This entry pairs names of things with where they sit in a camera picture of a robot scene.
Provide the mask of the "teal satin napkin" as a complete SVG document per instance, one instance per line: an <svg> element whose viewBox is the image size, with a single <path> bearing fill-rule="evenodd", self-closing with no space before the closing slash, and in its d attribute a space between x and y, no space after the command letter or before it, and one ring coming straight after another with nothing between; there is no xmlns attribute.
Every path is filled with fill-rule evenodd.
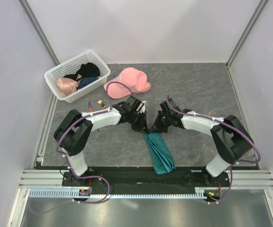
<svg viewBox="0 0 273 227"><path fill-rule="evenodd" d="M176 169L173 157L160 134L144 134L144 139L156 174L167 174Z"/></svg>

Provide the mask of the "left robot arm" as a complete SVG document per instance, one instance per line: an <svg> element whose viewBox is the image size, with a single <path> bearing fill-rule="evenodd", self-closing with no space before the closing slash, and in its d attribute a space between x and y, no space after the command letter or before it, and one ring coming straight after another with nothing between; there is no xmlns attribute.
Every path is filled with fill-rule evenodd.
<svg viewBox="0 0 273 227"><path fill-rule="evenodd" d="M81 113L74 109L66 115L53 137L57 142L56 151L66 159L77 185L84 186L89 181L83 149L91 132L106 126L130 123L133 131L148 133L145 104L145 101L130 96L126 101L101 111Z"/></svg>

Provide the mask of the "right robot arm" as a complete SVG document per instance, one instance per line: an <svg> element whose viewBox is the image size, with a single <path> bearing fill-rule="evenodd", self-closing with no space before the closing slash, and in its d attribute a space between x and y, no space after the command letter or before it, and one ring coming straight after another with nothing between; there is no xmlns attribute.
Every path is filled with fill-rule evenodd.
<svg viewBox="0 0 273 227"><path fill-rule="evenodd" d="M217 155L205 166L201 175L202 182L207 186L217 183L220 174L254 148L252 138L234 115L214 118L190 109L180 110L171 98L161 102L160 108L154 122L156 131L167 133L168 128L173 126L212 137Z"/></svg>

